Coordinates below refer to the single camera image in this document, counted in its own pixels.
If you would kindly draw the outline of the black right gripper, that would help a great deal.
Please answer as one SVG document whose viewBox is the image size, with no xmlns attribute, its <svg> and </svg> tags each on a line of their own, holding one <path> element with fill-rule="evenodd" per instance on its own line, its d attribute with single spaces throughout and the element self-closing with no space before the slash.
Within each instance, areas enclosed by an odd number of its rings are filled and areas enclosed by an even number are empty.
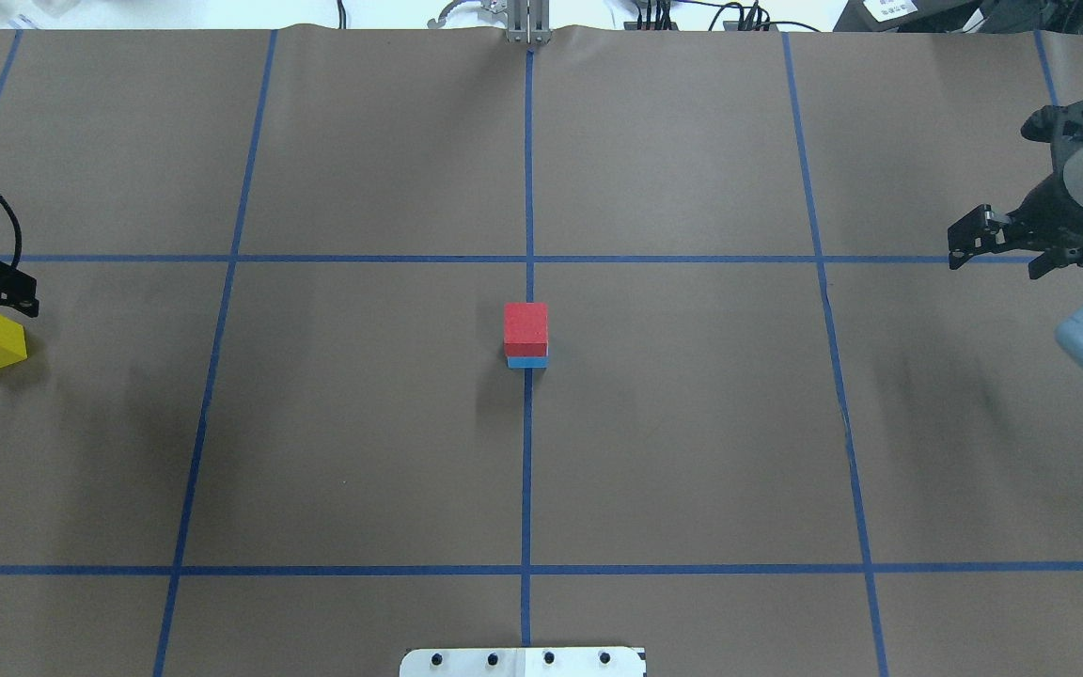
<svg viewBox="0 0 1083 677">
<path fill-rule="evenodd" d="M 1083 206 L 1070 196 L 1060 173 L 1041 180 L 1010 214 L 981 204 L 947 227 L 952 271 L 984 253 L 1018 249 L 1040 252 L 1028 263 L 1031 281 L 1061 266 L 1083 266 Z"/>
</svg>

